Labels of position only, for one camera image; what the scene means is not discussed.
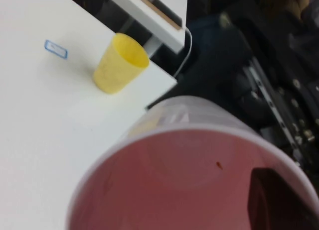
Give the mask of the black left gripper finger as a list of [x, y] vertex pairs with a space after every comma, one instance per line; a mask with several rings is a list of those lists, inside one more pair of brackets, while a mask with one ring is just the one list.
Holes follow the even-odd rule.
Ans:
[[254, 168], [248, 196], [252, 230], [317, 230], [319, 218], [270, 168]]

